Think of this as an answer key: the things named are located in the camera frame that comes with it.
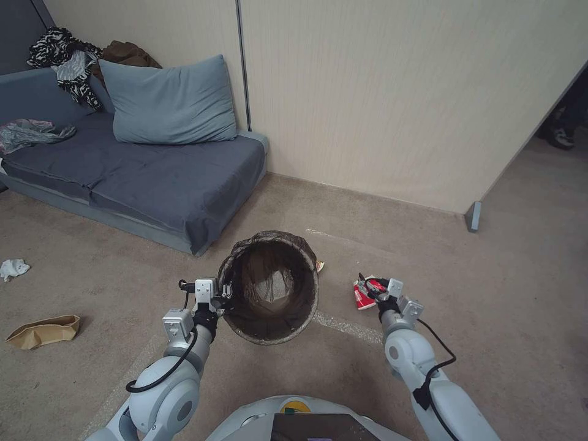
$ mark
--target sofa seat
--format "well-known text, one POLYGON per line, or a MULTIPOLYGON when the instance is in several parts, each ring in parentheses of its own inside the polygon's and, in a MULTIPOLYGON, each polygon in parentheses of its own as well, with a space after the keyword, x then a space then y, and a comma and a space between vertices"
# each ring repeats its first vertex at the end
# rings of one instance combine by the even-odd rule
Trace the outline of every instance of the sofa seat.
POLYGON ((265 173, 266 151, 256 139, 120 143, 112 120, 110 113, 84 116, 72 138, 20 149, 2 167, 9 177, 185 236, 194 254, 218 238, 265 173))

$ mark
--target beige wall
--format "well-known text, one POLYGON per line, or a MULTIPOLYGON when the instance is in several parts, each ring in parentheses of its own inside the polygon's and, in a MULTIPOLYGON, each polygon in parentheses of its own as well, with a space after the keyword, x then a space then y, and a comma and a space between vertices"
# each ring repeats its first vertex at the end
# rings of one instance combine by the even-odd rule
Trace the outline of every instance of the beige wall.
POLYGON ((181 66, 223 54, 238 124, 246 126, 235 0, 45 0, 58 26, 106 47, 133 42, 162 66, 181 66))
POLYGON ((588 59, 588 2, 244 0, 271 171, 463 213, 588 59))

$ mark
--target clothing pile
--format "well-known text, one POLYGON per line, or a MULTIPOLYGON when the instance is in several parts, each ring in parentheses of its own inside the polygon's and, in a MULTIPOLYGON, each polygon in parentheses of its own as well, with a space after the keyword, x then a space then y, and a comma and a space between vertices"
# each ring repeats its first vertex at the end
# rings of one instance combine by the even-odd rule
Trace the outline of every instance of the clothing pile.
POLYGON ((74 38, 66 28, 49 28, 29 51, 29 66, 51 67, 57 74, 58 86, 69 92, 76 103, 84 100, 91 108, 100 108, 88 84, 91 66, 102 55, 100 48, 74 38))
MULTIPOLYGON (((129 42, 122 43, 117 40, 112 40, 102 50, 102 59, 127 66, 155 67, 161 69, 161 65, 151 55, 136 44, 129 42)), ((92 66, 92 74, 100 80, 102 86, 106 87, 104 76, 100 71, 100 64, 96 63, 92 66)))

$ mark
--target brown paper bag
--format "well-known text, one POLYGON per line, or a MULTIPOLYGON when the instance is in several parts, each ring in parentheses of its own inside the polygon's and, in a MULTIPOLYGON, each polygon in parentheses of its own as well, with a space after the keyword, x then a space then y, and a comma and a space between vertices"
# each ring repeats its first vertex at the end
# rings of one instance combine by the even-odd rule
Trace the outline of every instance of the brown paper bag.
POLYGON ((49 343, 71 340, 80 327, 77 315, 62 315, 27 323, 13 331, 6 341, 21 349, 34 349, 49 343))

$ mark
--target black shoe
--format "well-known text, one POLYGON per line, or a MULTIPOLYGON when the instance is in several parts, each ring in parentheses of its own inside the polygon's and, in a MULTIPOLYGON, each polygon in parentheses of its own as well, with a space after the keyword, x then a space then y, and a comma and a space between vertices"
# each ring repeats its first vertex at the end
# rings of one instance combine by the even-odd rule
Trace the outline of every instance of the black shoe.
POLYGON ((553 147, 561 150, 571 150, 574 148, 574 137, 563 128, 550 129, 545 133, 544 139, 553 147))

